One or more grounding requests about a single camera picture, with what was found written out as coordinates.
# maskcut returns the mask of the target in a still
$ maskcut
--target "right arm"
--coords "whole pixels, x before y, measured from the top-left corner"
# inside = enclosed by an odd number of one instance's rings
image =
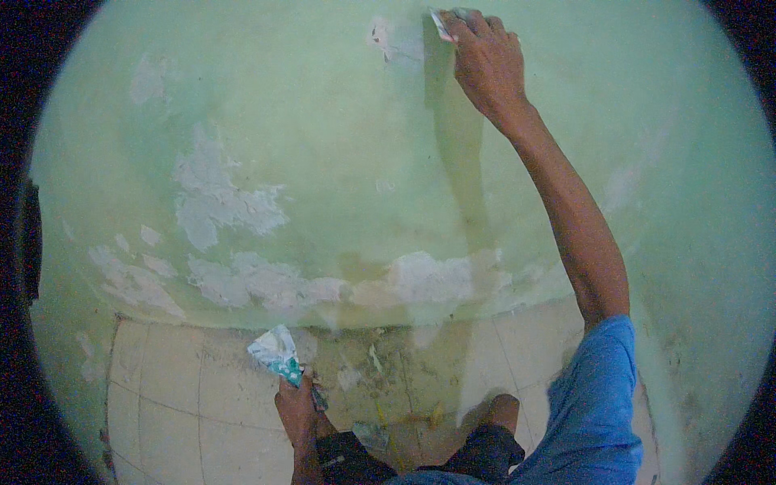
[[[525,96],[518,37],[496,17],[470,11],[463,20],[445,12],[457,39],[456,78],[474,106],[512,142],[547,210],[561,261],[577,295],[588,332],[630,311],[620,250],[580,176]]]

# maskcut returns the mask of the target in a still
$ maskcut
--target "blue sleeve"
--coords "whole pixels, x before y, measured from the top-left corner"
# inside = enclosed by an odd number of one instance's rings
[[[636,386],[629,317],[608,318],[580,343],[547,390],[544,439],[511,475],[511,483],[634,483],[642,444],[633,434]]]

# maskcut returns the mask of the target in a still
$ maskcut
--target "man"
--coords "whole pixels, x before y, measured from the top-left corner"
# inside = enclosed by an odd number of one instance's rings
[[[641,441],[631,431],[634,331],[622,255],[587,187],[525,96],[518,37],[477,11],[442,19],[456,42],[456,79],[474,106],[512,142],[549,215],[563,266],[585,321],[571,363],[550,386],[549,423],[521,462],[514,442],[519,403],[497,397],[444,465],[396,476],[352,433],[337,433],[313,409],[310,381],[281,379],[275,403],[294,448],[294,484],[634,483]]]

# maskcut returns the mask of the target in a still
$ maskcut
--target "left hand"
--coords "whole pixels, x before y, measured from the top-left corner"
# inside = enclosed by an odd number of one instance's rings
[[[315,439],[315,423],[317,421],[313,404],[313,380],[302,376],[299,389],[280,378],[279,391],[275,395],[275,407],[278,408],[280,421],[286,429],[291,446]]]

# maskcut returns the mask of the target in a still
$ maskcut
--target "tile floor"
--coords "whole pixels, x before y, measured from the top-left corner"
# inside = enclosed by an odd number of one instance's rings
[[[533,452],[546,429],[546,387],[582,328],[570,297],[479,322],[293,333],[300,360],[327,392],[334,426],[387,424],[388,449],[374,453],[406,471],[447,460],[479,405],[499,393],[520,399],[516,438]],[[277,378],[256,369],[245,350],[256,336],[120,322],[108,397],[118,483],[290,483],[293,450],[275,410]],[[657,453],[641,384],[634,405],[645,445],[637,483],[654,485]],[[432,425],[435,410],[442,418]]]

